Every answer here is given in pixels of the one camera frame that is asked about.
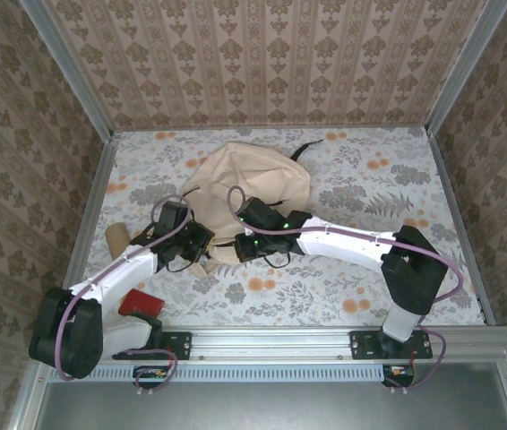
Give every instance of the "patterned mat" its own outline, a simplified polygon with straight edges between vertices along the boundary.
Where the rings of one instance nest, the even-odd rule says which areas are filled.
[[[124,222],[131,237],[150,222],[152,203],[181,191],[205,158],[227,142],[291,155],[312,177],[307,209],[331,222],[377,231],[418,227],[462,269],[465,288],[434,306],[433,325],[482,324],[474,287],[425,131],[422,128],[240,129],[122,134],[99,215],[87,276],[110,263],[104,231]],[[445,292],[456,280],[450,273]],[[378,325],[391,306],[381,275],[349,262],[294,256],[284,269],[263,260],[222,267],[207,279],[162,271],[137,288],[166,301],[161,317],[176,326]]]

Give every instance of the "purple cable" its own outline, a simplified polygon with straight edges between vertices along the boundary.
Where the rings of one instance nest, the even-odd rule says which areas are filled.
[[[180,225],[178,227],[174,228],[172,231],[170,231],[166,235],[156,239],[153,242],[150,242],[146,246],[143,246],[142,248],[139,248],[136,251],[131,252],[125,258],[121,258],[120,260],[113,262],[110,266],[108,266],[105,270],[103,270],[103,272],[101,272],[100,275],[98,275],[96,278],[94,278],[89,283],[89,285],[84,287],[76,296],[74,296],[72,298],[72,300],[70,301],[70,303],[68,304],[68,306],[66,307],[66,309],[64,310],[63,316],[60,319],[60,323],[58,324],[58,330],[56,331],[56,340],[55,340],[55,369],[56,369],[56,373],[58,374],[58,377],[60,379],[62,379],[63,381],[68,382],[68,381],[72,381],[74,379],[73,377],[68,376],[67,374],[64,373],[62,363],[61,363],[61,358],[60,358],[61,346],[63,343],[64,327],[66,326],[66,323],[68,322],[68,318],[70,317],[71,312],[73,311],[74,307],[76,306],[78,301],[81,299],[81,297],[84,296],[87,293],[87,291],[89,291],[91,288],[96,287],[99,284],[99,282],[101,282],[112,271],[114,271],[115,269],[120,267],[125,262],[128,262],[129,260],[134,258],[136,255],[139,255],[139,254],[143,253],[144,251],[146,251],[147,249],[152,248],[153,246],[158,245],[158,244],[164,242],[165,240],[170,239],[173,235],[177,234],[180,230],[182,230],[182,228],[185,227],[185,225],[192,218],[192,206],[190,205],[190,202],[188,202],[187,199],[182,195],[169,194],[165,197],[162,197],[152,207],[152,212],[151,212],[152,217],[153,217],[154,211],[156,210],[156,208],[159,205],[161,205],[166,200],[172,199],[172,198],[179,199],[181,202],[184,202],[186,204],[186,206],[188,207],[188,211],[185,214],[185,218],[180,223]]]
[[[176,374],[176,370],[178,368],[178,357],[176,357],[176,354],[174,354],[172,351],[168,351],[167,349],[144,349],[144,350],[128,349],[126,351],[126,354],[166,354],[167,356],[169,356],[174,360],[174,364],[172,365],[170,373],[168,374],[168,376],[166,376],[164,381],[162,381],[158,387],[153,388],[154,391],[162,390],[166,385],[168,385],[168,383],[172,380],[172,378]],[[136,379],[134,380],[134,385],[136,386],[136,388],[142,389],[142,387],[140,386],[140,378],[142,377],[143,374],[147,374],[149,371],[150,369],[145,368],[141,369],[136,374]]]
[[[245,202],[245,191],[244,191],[244,189],[241,186],[239,186],[239,185],[231,186],[228,189],[228,195],[226,196],[226,203],[228,204],[229,211],[232,214],[232,217],[234,217],[234,219],[241,226],[243,226],[244,228],[247,228],[249,230],[252,230],[254,233],[259,233],[261,235],[268,235],[268,236],[281,236],[281,235],[290,235],[292,233],[305,233],[305,232],[310,232],[310,231],[324,231],[326,233],[336,233],[336,234],[343,235],[343,236],[355,237],[357,239],[366,240],[367,242],[375,242],[375,243],[384,244],[384,245],[397,246],[398,248],[401,248],[401,249],[406,249],[406,250],[412,251],[414,253],[419,253],[419,254],[423,254],[423,255],[426,255],[428,257],[434,258],[436,261],[442,262],[443,264],[446,264],[449,267],[449,269],[451,269],[452,272],[455,275],[457,275],[457,278],[459,279],[459,283],[457,284],[457,286],[455,288],[453,288],[451,291],[438,296],[434,300],[435,303],[440,302],[440,301],[444,300],[445,298],[449,298],[449,297],[457,294],[459,291],[462,290],[462,286],[464,284],[464,279],[462,278],[462,273],[460,273],[459,268],[457,268],[457,266],[455,266],[454,263],[451,262],[449,259],[444,258],[444,257],[440,256],[439,254],[434,253],[432,251],[428,251],[428,250],[426,250],[424,248],[420,248],[418,246],[403,244],[401,242],[395,242],[393,240],[385,239],[385,238],[382,238],[382,237],[364,235],[362,233],[357,233],[357,232],[354,232],[354,231],[344,230],[342,228],[305,227],[305,228],[292,228],[292,229],[288,229],[288,230],[265,230],[265,229],[262,229],[262,228],[256,228],[254,226],[250,226],[249,224],[243,222],[237,216],[236,212],[234,211],[234,208],[232,206],[231,197],[232,197],[232,193],[235,190],[239,191],[239,193],[242,194],[242,202],[240,203],[240,206],[242,204],[244,204],[244,202]],[[410,389],[414,389],[416,387],[419,387],[419,386],[423,385],[424,383],[428,382],[429,379],[431,379],[431,377],[433,376],[434,372],[436,372],[436,370],[441,365],[441,362],[444,359],[444,353],[446,352],[446,349],[447,349],[447,343],[446,343],[446,340],[444,339],[443,335],[441,335],[440,333],[437,333],[436,331],[429,330],[426,327],[420,325],[420,323],[424,319],[425,319],[425,317],[423,316],[419,320],[419,325],[418,325],[419,329],[422,330],[422,331],[424,331],[427,334],[431,334],[431,335],[436,336],[437,338],[439,338],[441,340],[442,344],[443,344],[443,348],[441,350],[441,354],[439,354],[439,357],[436,359],[436,362],[435,362],[433,368],[427,374],[427,376],[423,380],[421,380],[420,382],[414,383],[413,385],[411,385],[410,387],[408,387],[409,390]],[[398,383],[395,383],[393,380],[388,379],[388,381],[390,381],[391,383],[396,384],[397,387],[401,388],[402,390],[405,389],[404,387],[400,386]]]

